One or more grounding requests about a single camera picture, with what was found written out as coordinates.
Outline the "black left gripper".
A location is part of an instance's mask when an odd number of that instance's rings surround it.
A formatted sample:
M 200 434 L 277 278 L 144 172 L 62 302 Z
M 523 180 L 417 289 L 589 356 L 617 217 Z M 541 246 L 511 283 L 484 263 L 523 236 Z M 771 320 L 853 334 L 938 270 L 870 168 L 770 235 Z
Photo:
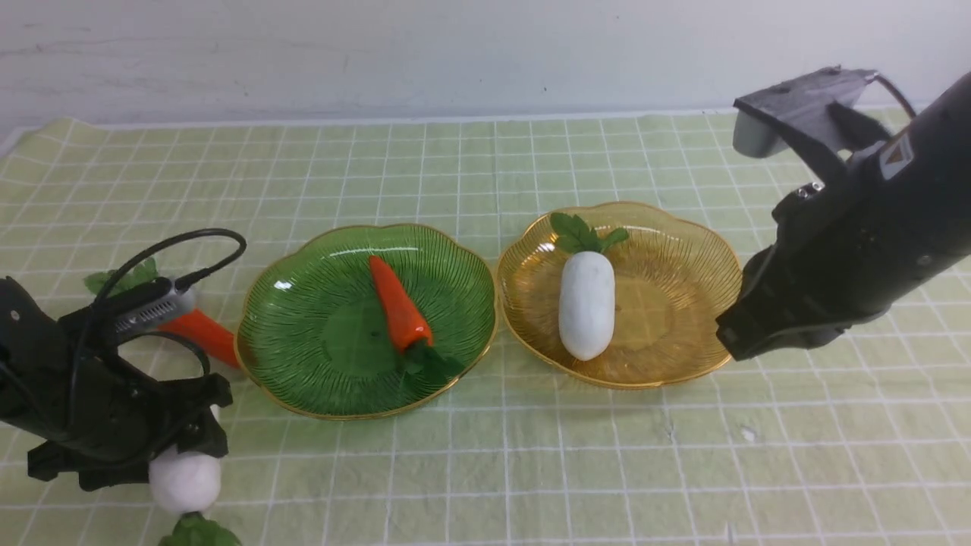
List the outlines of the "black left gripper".
M 115 348 L 90 348 L 42 311 L 31 312 L 29 326 L 33 380 L 48 388 L 29 404 L 46 417 L 37 432 L 44 442 L 27 455 L 31 478 L 49 482 L 73 472 L 82 490 L 96 491 L 148 482 L 149 464 L 169 448 L 228 455 L 228 435 L 214 410 L 232 404 L 231 388 L 190 339 L 159 332 L 187 348 L 201 368 L 196 377 L 160 381 Z

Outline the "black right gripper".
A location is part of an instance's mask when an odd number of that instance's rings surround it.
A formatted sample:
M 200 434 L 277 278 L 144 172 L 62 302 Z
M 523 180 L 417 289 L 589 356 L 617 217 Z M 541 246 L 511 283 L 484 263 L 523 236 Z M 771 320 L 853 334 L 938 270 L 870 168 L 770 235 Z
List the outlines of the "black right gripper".
M 804 184 L 772 214 L 774 244 L 746 263 L 717 320 L 735 359 L 822 347 L 911 290 L 911 184 Z

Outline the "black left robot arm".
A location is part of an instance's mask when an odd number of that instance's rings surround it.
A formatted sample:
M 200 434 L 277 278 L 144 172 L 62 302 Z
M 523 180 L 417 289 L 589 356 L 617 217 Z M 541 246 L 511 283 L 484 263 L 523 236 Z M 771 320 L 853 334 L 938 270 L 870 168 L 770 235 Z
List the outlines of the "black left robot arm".
M 159 335 L 187 311 L 187 291 L 156 278 L 59 319 L 13 278 L 2 280 L 2 421 L 44 439 L 29 450 L 28 476 L 75 473 L 80 490 L 141 484 L 166 450 L 228 455 L 212 409 L 232 404 L 229 381 L 184 336 L 201 376 L 160 381 L 126 362 L 119 347 Z

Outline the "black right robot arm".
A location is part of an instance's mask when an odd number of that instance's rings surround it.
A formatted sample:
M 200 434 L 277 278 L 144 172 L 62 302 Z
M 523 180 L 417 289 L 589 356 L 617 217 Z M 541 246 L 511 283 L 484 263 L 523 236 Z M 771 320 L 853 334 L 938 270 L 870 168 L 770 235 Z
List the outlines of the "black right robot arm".
M 815 174 L 773 208 L 772 245 L 743 267 L 737 301 L 717 317 L 733 359 L 811 350 L 967 258 L 970 82 L 929 107 L 904 108 L 891 133 L 854 104 L 877 71 L 825 67 L 735 99 L 733 149 L 790 149 Z

